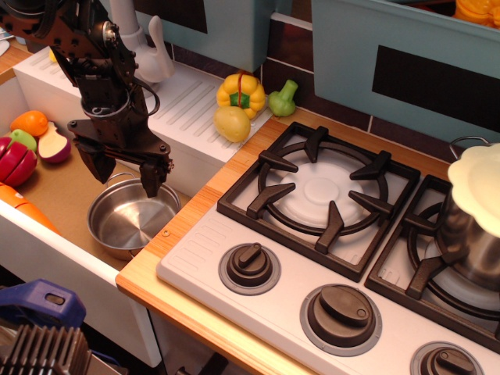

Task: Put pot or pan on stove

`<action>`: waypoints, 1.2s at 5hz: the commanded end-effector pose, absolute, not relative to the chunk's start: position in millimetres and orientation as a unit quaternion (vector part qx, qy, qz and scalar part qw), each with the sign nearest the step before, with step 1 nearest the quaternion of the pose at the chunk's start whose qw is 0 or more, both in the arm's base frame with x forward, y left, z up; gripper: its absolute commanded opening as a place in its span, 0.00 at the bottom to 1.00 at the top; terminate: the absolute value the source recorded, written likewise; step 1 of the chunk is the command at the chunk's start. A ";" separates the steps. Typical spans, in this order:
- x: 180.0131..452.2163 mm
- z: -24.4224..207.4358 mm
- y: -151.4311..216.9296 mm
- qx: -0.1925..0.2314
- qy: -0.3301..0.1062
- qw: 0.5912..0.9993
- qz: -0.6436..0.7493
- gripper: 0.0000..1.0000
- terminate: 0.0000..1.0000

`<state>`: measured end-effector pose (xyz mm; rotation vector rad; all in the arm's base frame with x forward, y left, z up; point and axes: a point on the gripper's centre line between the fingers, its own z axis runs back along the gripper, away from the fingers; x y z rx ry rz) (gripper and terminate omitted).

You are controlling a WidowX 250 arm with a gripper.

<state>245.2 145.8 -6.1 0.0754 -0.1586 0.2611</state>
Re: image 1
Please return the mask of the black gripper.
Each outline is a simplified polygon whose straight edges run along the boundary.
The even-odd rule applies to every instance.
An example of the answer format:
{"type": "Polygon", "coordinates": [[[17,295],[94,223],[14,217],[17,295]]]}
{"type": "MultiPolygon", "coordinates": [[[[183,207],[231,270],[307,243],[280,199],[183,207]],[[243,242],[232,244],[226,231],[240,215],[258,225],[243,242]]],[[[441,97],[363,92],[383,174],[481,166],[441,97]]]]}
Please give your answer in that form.
{"type": "Polygon", "coordinates": [[[97,105],[84,110],[82,120],[67,128],[85,166],[96,180],[106,183],[116,160],[140,166],[141,183],[149,198],[157,196],[173,168],[170,147],[148,126],[148,107],[141,92],[130,94],[122,105],[97,105]]]}

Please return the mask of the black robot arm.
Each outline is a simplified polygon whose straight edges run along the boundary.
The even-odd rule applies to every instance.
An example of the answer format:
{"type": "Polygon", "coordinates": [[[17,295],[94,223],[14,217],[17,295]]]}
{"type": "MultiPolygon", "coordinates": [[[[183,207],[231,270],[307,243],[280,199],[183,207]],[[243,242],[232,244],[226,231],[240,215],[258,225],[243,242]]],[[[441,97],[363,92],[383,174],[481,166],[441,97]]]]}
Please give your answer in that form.
{"type": "Polygon", "coordinates": [[[117,160],[136,164],[146,195],[155,197],[173,167],[170,147],[148,127],[150,87],[136,78],[135,54],[101,2],[3,1],[1,26],[48,46],[79,90],[86,119],[67,128],[92,175],[105,183],[117,160]]]}

